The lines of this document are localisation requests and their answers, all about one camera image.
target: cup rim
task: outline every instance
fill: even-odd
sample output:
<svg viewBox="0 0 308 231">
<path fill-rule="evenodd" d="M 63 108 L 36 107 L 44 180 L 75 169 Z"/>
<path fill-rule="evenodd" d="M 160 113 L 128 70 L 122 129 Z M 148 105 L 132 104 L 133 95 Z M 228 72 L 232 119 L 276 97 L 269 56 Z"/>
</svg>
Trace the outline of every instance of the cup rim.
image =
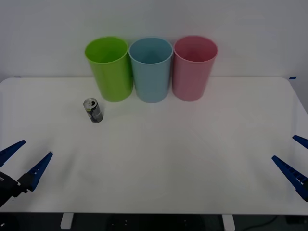
<svg viewBox="0 0 308 231">
<path fill-rule="evenodd" d="M 126 44 L 126 52 L 125 52 L 125 54 L 124 54 L 123 56 L 121 56 L 120 58 L 116 59 L 116 60 L 113 60 L 113 61 L 111 61 L 111 62 L 106 62 L 106 63 L 95 62 L 95 61 L 89 59 L 89 58 L 87 57 L 87 55 L 86 55 L 86 50 L 87 50 L 88 46 L 89 46 L 90 44 L 92 44 L 93 42 L 96 42 L 97 40 L 100 40 L 100 39 L 102 39 L 102 38 L 103 38 L 103 39 L 104 39 L 104 38 L 114 38 L 114 39 L 118 39 L 118 40 L 123 41 L 123 42 Z M 94 63 L 94 64 L 112 64 L 112 63 L 118 62 L 119 60 L 123 59 L 123 58 L 127 55 L 127 53 L 128 53 L 128 43 L 127 43 L 124 39 L 122 39 L 122 38 L 120 38 L 120 37 L 118 37 L 118 36 L 103 36 L 103 37 L 99 37 L 99 38 L 97 38 L 97 39 L 95 39 L 95 40 L 92 40 L 92 41 L 86 46 L 86 48 L 85 48 L 85 50 L 84 50 L 84 54 L 85 54 L 87 60 L 90 61 L 90 62 L 92 62 L 92 63 Z"/>
<path fill-rule="evenodd" d="M 176 50 L 175 50 L 175 46 L 176 46 L 176 44 L 177 44 L 181 39 L 184 39 L 184 38 L 187 38 L 187 37 L 199 37 L 199 38 L 203 38 L 203 39 L 206 39 L 206 40 L 209 40 L 210 42 L 212 42 L 212 43 L 215 45 L 216 49 L 217 49 L 217 52 L 216 52 L 215 56 L 214 56 L 213 58 L 209 59 L 209 60 L 199 61 L 199 62 L 190 61 L 190 60 L 188 60 L 188 59 L 184 59 L 183 57 L 181 57 L 179 54 L 177 54 L 177 52 L 176 52 Z M 216 45 L 216 43 L 215 43 L 213 40 L 211 40 L 211 39 L 209 39 L 209 38 L 207 38 L 207 37 L 205 37 L 205 36 L 201 36 L 201 35 L 187 35 L 187 36 L 183 36 L 183 37 L 179 38 L 178 40 L 176 40 L 176 42 L 175 42 L 174 45 L 173 45 L 173 51 L 174 51 L 174 53 L 175 53 L 175 55 L 176 55 L 177 57 L 179 57 L 180 59 L 182 59 L 182 60 L 184 60 L 184 61 L 186 61 L 186 62 L 190 62 L 190 63 L 194 63 L 194 64 L 202 64 L 202 63 L 206 63 L 206 62 L 209 62 L 209 61 L 211 61 L 211 60 L 214 60 L 214 59 L 216 58 L 216 56 L 218 55 L 218 46 Z"/>
<path fill-rule="evenodd" d="M 167 42 L 167 43 L 169 44 L 169 46 L 171 47 L 171 54 L 168 56 L 168 58 L 166 58 L 165 60 L 163 60 L 163 61 L 161 61 L 161 62 L 154 63 L 154 64 L 147 64 L 147 63 L 143 63 L 143 62 L 140 62 L 140 61 L 134 59 L 134 58 L 132 57 L 132 55 L 130 54 L 130 49 L 131 49 L 132 45 L 134 45 L 136 42 L 138 42 L 138 41 L 140 41 L 140 40 L 148 39 L 148 38 L 149 38 L 149 39 L 155 39 L 155 38 L 156 38 L 156 39 L 160 39 L 160 40 L 162 40 L 162 41 L 164 41 L 164 42 Z M 149 36 L 149 37 L 143 37 L 143 38 L 140 38 L 140 39 L 134 41 L 134 42 L 129 46 L 129 49 L 128 49 L 128 54 L 129 54 L 130 58 L 131 58 L 132 60 L 136 61 L 137 63 L 143 64 L 143 65 L 157 65 L 157 64 L 161 64 L 161 63 L 163 63 L 163 62 L 169 60 L 169 59 L 172 57 L 173 53 L 174 53 L 174 49 L 173 49 L 172 44 L 171 44 L 169 41 L 167 41 L 166 39 L 160 38 L 160 37 L 151 37 L 151 36 Z"/>
</svg>

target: green cup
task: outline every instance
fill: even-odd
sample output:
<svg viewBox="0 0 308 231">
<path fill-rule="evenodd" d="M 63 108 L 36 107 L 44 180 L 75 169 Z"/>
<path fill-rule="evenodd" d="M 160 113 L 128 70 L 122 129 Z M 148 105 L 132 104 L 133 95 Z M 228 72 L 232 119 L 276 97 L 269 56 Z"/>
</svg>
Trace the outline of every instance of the green cup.
<svg viewBox="0 0 308 231">
<path fill-rule="evenodd" d="M 98 38 L 89 43 L 85 55 L 106 100 L 121 101 L 131 94 L 133 80 L 126 41 L 118 37 Z"/>
</svg>

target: plastic cup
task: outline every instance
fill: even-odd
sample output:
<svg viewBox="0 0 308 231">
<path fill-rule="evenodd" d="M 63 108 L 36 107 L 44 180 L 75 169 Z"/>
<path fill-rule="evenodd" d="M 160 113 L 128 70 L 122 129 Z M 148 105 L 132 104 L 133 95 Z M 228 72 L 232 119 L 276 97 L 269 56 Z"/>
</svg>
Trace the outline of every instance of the plastic cup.
<svg viewBox="0 0 308 231">
<path fill-rule="evenodd" d="M 186 36 L 174 45 L 172 91 L 185 101 L 203 96 L 217 56 L 216 44 L 202 36 Z"/>
<path fill-rule="evenodd" d="M 102 96 L 112 102 L 126 99 L 132 91 L 128 44 L 118 37 L 102 37 L 85 49 Z"/>
<path fill-rule="evenodd" d="M 169 91 L 172 45 L 160 38 L 142 38 L 129 48 L 137 96 L 148 103 L 163 100 Z"/>
</svg>

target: blue cup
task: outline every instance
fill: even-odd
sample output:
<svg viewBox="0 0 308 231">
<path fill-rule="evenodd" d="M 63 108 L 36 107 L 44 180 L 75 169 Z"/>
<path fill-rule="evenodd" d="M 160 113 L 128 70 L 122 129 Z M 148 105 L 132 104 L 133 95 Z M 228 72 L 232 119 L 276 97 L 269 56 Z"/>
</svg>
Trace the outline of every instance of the blue cup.
<svg viewBox="0 0 308 231">
<path fill-rule="evenodd" d="M 163 100 L 169 92 L 172 45 L 160 38 L 142 38 L 129 48 L 136 93 L 148 103 Z"/>
</svg>

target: pink cup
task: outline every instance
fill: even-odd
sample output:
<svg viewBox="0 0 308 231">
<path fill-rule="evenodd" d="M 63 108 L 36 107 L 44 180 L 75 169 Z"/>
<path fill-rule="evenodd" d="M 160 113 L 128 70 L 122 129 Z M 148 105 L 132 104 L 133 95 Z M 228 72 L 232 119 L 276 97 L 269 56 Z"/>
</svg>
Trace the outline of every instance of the pink cup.
<svg viewBox="0 0 308 231">
<path fill-rule="evenodd" d="M 173 93 L 185 101 L 200 99 L 218 53 L 216 44 L 202 36 L 186 36 L 174 44 L 174 53 Z"/>
</svg>

